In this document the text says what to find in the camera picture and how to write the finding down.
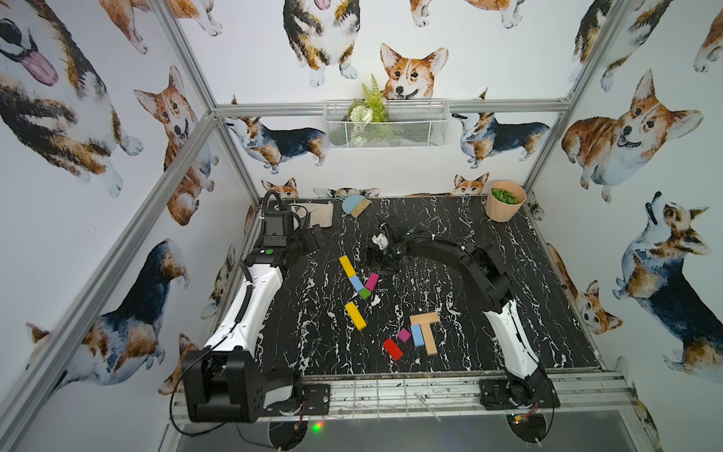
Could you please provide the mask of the magenta rectangular block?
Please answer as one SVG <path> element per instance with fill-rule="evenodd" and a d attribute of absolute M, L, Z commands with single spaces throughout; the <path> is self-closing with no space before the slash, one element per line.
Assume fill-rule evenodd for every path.
<path fill-rule="evenodd" d="M 378 275 L 378 273 L 372 272 L 365 284 L 365 288 L 369 291 L 374 291 L 377 286 L 379 278 L 380 278 L 380 275 Z"/>

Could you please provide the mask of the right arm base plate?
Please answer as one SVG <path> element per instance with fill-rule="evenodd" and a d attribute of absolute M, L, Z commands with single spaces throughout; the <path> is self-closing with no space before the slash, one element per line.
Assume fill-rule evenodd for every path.
<path fill-rule="evenodd" d="M 543 377 L 538 382 L 524 380 L 480 380 L 480 404 L 489 411 L 558 409 L 560 400 L 552 381 Z"/>

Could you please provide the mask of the long yellow block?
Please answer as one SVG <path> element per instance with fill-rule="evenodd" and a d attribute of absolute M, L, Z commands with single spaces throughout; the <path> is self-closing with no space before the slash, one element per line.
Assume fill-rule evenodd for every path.
<path fill-rule="evenodd" d="M 367 323 L 363 318 L 361 312 L 359 311 L 357 305 L 353 301 L 350 301 L 345 305 L 345 309 L 350 316 L 355 328 L 358 331 L 363 331 L 367 327 Z"/>

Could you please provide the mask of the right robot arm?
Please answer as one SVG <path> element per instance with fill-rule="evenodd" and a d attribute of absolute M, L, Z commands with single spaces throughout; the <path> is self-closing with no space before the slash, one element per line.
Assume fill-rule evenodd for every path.
<path fill-rule="evenodd" d="M 381 272 L 396 272 L 407 257 L 426 258 L 454 269 L 480 309 L 501 347 L 508 378 L 508 399 L 516 406 L 538 401 L 538 390 L 552 386 L 532 350 L 518 310 L 516 284 L 490 243 L 462 243 L 428 232 L 405 229 L 395 217 L 380 224 L 367 248 L 367 263 Z"/>

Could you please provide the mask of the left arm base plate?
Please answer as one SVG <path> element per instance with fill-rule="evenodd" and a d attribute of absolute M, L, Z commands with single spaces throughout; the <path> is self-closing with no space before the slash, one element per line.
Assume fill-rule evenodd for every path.
<path fill-rule="evenodd" d="M 322 416 L 329 413 L 331 386 L 322 383 L 304 383 L 301 386 L 299 404 L 294 414 L 297 417 Z"/>

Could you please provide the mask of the long natural wood block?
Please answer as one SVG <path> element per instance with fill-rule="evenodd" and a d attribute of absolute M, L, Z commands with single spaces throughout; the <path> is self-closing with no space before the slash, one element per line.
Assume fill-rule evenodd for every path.
<path fill-rule="evenodd" d="M 423 325 L 423 324 L 434 324 L 440 321 L 439 314 L 436 312 L 426 313 L 421 315 L 415 315 L 410 317 L 410 324 L 412 325 Z"/>

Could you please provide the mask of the small light blue block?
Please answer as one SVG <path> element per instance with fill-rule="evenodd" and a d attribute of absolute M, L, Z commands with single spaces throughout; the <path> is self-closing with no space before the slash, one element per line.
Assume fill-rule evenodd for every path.
<path fill-rule="evenodd" d="M 349 278 L 349 281 L 352 283 L 357 293 L 361 293 L 363 290 L 365 290 L 365 285 L 362 283 L 358 275 L 351 276 Z"/>

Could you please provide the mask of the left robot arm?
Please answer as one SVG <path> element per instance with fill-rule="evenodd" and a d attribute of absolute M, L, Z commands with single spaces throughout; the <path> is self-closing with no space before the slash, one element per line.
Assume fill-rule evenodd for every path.
<path fill-rule="evenodd" d="M 247 423 L 261 417 L 299 414 L 305 405 L 299 372 L 264 372 L 255 348 L 284 271 L 326 246 L 323 229 L 312 226 L 271 246 L 261 235 L 240 265 L 244 278 L 226 316 L 201 349 L 182 364 L 186 409 L 193 423 Z"/>

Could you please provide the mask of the short yellow block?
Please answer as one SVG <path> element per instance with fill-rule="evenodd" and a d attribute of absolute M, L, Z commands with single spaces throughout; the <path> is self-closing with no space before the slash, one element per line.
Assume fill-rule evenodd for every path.
<path fill-rule="evenodd" d="M 346 255 L 343 255 L 342 257 L 340 257 L 339 261 L 340 261 L 340 264 L 342 265 L 342 268 L 344 269 L 344 272 L 346 273 L 346 276 L 348 278 L 351 279 L 352 277 L 354 277 L 356 275 L 356 271 Z"/>

